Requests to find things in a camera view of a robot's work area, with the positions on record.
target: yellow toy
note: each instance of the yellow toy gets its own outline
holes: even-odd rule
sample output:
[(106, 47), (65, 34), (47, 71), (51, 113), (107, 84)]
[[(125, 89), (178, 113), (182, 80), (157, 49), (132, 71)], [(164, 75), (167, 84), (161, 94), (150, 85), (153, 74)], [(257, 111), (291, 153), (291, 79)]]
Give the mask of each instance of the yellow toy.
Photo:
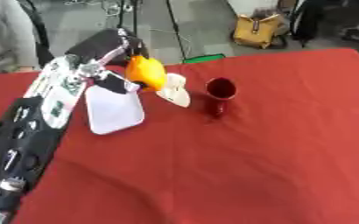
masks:
[(125, 78), (141, 84), (145, 91), (159, 91), (167, 82), (167, 74), (162, 63), (144, 56), (133, 56), (125, 70)]

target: floor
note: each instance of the floor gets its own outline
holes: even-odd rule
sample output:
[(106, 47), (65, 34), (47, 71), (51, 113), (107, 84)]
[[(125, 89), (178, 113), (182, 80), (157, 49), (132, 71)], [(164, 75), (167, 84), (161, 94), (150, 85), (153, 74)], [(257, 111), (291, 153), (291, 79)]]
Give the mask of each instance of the floor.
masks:
[[(116, 27), (118, 17), (107, 16), (98, 0), (65, 5), (68, 0), (35, 0), (46, 23), (51, 50), (62, 55), (69, 47), (104, 28)], [(174, 15), (187, 57), (224, 53), (237, 56), (254, 53), (274, 53), (302, 50), (299, 43), (290, 41), (285, 50), (258, 50), (239, 46), (230, 41), (229, 34), (236, 24), (236, 15), (225, 0), (171, 0)], [(132, 27), (131, 14), (125, 15), (125, 26)], [(172, 32), (172, 23), (165, 0), (144, 0), (139, 9), (139, 37), (150, 54), (166, 65), (182, 61), (179, 43)], [(318, 38), (307, 49), (357, 47), (338, 38)]]

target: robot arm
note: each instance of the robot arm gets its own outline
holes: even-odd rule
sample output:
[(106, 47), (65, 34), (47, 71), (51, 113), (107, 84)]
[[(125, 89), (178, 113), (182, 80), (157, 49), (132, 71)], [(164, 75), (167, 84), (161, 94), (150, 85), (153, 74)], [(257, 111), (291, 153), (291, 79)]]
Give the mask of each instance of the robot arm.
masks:
[(126, 30), (118, 34), (122, 44), (100, 60), (82, 64), (74, 55), (54, 59), (0, 119), (0, 224), (11, 221), (22, 198), (39, 182), (88, 79), (120, 94), (140, 88), (104, 68), (129, 49)]

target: white plate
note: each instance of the white plate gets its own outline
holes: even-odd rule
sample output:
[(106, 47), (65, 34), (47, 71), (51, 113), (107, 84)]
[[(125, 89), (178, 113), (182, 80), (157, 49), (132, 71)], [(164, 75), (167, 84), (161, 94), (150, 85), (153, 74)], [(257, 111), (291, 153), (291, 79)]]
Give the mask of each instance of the white plate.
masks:
[(92, 86), (86, 91), (89, 127), (97, 135), (107, 135), (139, 125), (144, 110), (137, 93), (116, 94)]

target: sleeve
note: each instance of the sleeve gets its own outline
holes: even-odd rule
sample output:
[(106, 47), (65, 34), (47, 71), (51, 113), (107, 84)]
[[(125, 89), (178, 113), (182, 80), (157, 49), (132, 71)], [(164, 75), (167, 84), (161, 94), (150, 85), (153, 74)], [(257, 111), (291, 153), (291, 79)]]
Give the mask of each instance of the sleeve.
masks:
[(19, 67), (35, 67), (38, 64), (36, 43), (32, 21), (17, 0), (1, 2), (4, 22), (14, 38), (15, 51)]

